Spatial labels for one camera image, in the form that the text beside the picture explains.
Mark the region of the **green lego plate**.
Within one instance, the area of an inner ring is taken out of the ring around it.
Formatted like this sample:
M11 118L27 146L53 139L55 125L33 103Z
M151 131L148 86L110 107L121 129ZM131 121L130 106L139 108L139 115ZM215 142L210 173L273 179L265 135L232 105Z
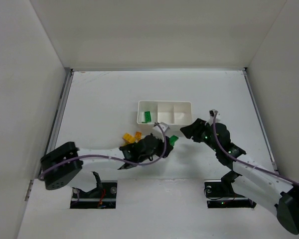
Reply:
M151 114L150 111L144 112L144 120L141 123L150 123L151 122Z

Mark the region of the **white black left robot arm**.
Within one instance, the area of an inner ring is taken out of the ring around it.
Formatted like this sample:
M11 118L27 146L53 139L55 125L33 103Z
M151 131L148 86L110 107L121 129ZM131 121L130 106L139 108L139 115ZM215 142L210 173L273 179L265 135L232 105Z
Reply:
M202 149L168 130L165 123L155 123L140 140L112 149L87 149L69 141L41 158L40 179L47 190L70 186L88 192L97 186L97 176L105 180L198 177Z

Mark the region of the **green square lego brick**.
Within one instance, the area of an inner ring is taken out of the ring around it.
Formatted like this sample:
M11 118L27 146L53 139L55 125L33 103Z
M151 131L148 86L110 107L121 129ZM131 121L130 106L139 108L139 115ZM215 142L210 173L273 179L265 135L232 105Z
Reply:
M169 144L171 146L175 146L175 143L179 140L179 137L176 136L176 135L172 135L170 138L169 138Z

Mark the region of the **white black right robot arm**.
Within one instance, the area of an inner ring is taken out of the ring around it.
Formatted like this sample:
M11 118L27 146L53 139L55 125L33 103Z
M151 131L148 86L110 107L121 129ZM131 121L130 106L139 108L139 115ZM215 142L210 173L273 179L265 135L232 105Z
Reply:
M229 172L221 178L229 193L242 195L261 205L281 226L293 235L299 234L299 182L256 165L246 151L231 141L226 125L196 119L188 126L186 137L205 143Z

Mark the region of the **yellow round lego brick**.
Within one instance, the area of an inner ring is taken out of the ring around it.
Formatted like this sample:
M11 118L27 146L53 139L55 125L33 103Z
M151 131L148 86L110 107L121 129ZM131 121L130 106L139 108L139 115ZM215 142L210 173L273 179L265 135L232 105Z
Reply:
M125 144L135 143L136 139L134 136L130 135L129 133L125 133L122 137Z

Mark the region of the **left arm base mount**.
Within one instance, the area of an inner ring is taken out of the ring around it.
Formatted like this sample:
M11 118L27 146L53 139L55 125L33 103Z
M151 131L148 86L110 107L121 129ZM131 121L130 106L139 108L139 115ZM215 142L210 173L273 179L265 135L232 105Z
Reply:
M117 181L103 181L97 172L93 172L95 187L84 192L73 188L70 209L115 209Z

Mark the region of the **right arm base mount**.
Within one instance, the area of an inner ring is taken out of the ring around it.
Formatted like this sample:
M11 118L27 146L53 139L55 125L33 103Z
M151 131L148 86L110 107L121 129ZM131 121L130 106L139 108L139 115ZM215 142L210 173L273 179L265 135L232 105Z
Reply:
M207 208L251 208L256 207L256 203L233 191L231 183L239 174L230 171L219 180L204 181L204 195L207 199Z

